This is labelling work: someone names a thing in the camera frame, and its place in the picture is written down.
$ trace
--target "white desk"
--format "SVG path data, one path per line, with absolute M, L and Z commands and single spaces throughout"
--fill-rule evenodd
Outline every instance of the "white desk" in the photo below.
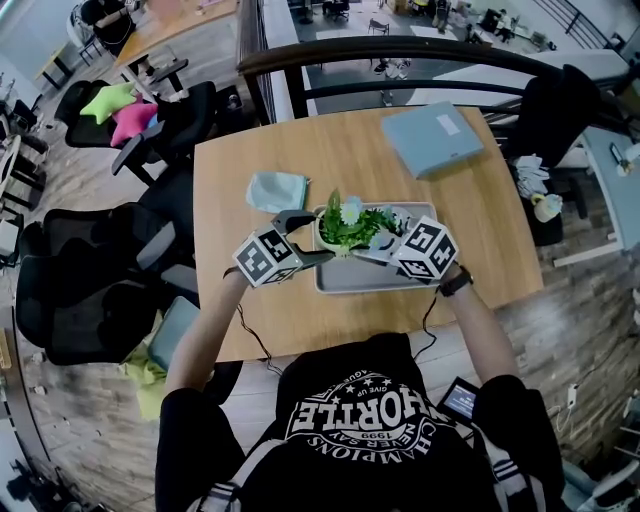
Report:
M 445 30 L 444 34 L 438 32 L 435 27 L 422 27 L 420 25 L 411 25 L 411 32 L 418 37 L 432 37 L 434 39 L 448 39 L 449 41 L 457 41 L 458 38 L 450 30 Z
M 20 135 L 13 136 L 11 145 L 5 150 L 2 158 L 0 159 L 0 199 L 13 201 L 16 204 L 28 208 L 29 210 L 33 210 L 35 205 L 30 203 L 29 201 L 25 201 L 24 199 L 16 197 L 13 194 L 7 192 L 9 183 L 14 179 L 21 181 L 25 185 L 29 185 L 31 188 L 34 188 L 41 192 L 42 190 L 44 190 L 43 186 L 36 182 L 34 179 L 31 179 L 28 176 L 24 176 L 20 172 L 17 172 L 17 170 L 14 170 L 18 154 L 20 153 L 20 142 Z
M 354 30 L 352 28 L 341 28 L 337 30 L 322 30 L 320 32 L 316 32 L 316 39 L 335 39 L 338 37 L 356 37 L 366 35 L 367 34 L 360 32 L 359 30 Z
M 640 198 L 640 162 L 636 161 L 636 169 L 630 175 L 620 176 L 616 170 L 617 162 L 609 149 L 614 143 L 624 154 L 633 142 L 624 135 L 593 127 L 587 128 L 580 140 L 587 152 L 589 165 L 598 178 L 614 232 L 609 236 L 608 244 L 559 258 L 553 262 L 555 267 L 590 260 L 622 249 L 631 249 L 640 243 L 637 213 Z
M 482 41 L 483 46 L 493 46 L 493 39 L 484 30 L 475 29 L 473 33 Z

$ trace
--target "sleeve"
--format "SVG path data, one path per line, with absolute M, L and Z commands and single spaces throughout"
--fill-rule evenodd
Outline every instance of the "sleeve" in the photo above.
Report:
M 167 395 L 160 412 L 156 510 L 182 512 L 217 482 L 230 480 L 244 461 L 227 417 L 195 389 Z
M 480 389 L 473 422 L 520 471 L 542 483 L 548 510 L 556 510 L 564 488 L 562 457 L 539 391 L 512 375 L 495 377 Z

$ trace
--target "wooden floor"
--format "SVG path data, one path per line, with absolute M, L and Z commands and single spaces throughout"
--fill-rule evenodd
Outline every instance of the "wooden floor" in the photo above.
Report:
M 191 37 L 172 43 L 179 56 L 184 53 L 192 62 L 181 73 L 185 85 L 202 79 L 213 79 L 219 87 L 234 82 L 233 48 L 226 48 L 225 58 L 220 45 L 213 51 L 205 44 L 217 36 L 197 31 Z M 211 52 L 220 54 L 212 63 L 205 59 Z M 112 80 L 116 75 L 109 66 L 109 57 L 104 57 L 75 78 L 106 76 Z M 52 115 L 58 98 L 49 98 L 43 105 L 47 116 Z M 144 191 L 144 185 L 126 171 L 111 176 L 115 151 L 72 150 L 65 145 L 63 134 L 60 126 L 43 129 L 42 136 L 52 145 L 43 164 L 49 182 L 40 206 L 28 220 L 41 219 L 51 208 L 108 208 L 135 200 Z M 565 242 L 539 251 L 545 289 L 498 311 L 525 382 L 540 389 L 554 421 L 558 413 L 554 406 L 564 406 L 569 384 L 581 383 L 577 407 L 558 434 L 565 456 L 572 460 L 590 457 L 601 443 L 610 446 L 615 441 L 625 400 L 634 388 L 640 388 L 640 350 L 631 299 L 632 286 L 640 282 L 640 251 L 562 269 L 551 265 L 554 257 L 603 243 L 612 231 L 597 183 L 585 178 L 584 190 L 589 219 L 578 219 L 567 205 Z M 0 305 L 11 304 L 16 276 L 15 271 L 6 271 L 0 279 Z M 457 375 L 475 379 L 457 327 L 436 332 L 438 342 L 419 360 L 433 399 Z M 425 338 L 421 333 L 412 334 L 415 350 L 424 346 Z M 27 385 L 48 390 L 46 396 L 31 394 L 30 398 L 45 445 L 64 478 L 92 503 L 101 501 L 118 511 L 153 510 L 158 424 L 140 419 L 133 384 L 114 365 L 36 364 L 30 361 L 35 347 L 20 337 L 19 348 Z M 289 361 L 281 359 L 275 364 L 283 367 Z M 224 406 L 245 449 L 273 418 L 276 385 L 277 377 L 262 363 L 247 363 Z M 564 421 L 566 411 L 561 414 Z

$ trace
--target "yellow cloth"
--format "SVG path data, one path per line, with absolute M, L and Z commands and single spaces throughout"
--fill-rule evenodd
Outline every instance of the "yellow cloth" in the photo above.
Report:
M 140 414 L 148 421 L 160 417 L 160 406 L 165 397 L 164 384 L 167 372 L 149 358 L 149 346 L 161 324 L 162 314 L 158 311 L 151 332 L 119 366 L 120 371 L 136 384 Z

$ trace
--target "cup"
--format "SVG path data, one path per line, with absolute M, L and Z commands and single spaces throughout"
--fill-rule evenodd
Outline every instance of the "cup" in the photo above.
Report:
M 556 194 L 543 196 L 542 194 L 533 194 L 531 196 L 531 204 L 533 204 L 533 213 L 540 222 L 549 222 L 562 210 L 562 198 Z

